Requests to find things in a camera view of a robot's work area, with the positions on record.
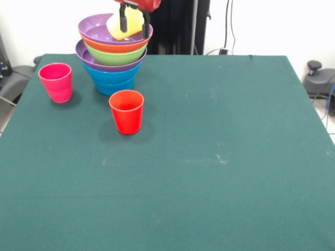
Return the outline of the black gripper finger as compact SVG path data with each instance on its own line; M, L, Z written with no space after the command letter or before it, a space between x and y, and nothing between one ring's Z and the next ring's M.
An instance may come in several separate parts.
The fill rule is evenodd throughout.
M144 23L142 25L143 38L149 38L150 35L150 14L149 12L142 11Z
M126 17L126 4L121 3L119 9L120 15L120 29L122 32L127 32L127 17Z

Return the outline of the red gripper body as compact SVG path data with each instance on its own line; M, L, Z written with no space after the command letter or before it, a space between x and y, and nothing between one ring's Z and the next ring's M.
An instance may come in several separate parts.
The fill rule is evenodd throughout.
M161 4L161 0L115 0L120 4L124 4L130 6L135 9L139 9L142 12L152 13L157 8L159 8Z

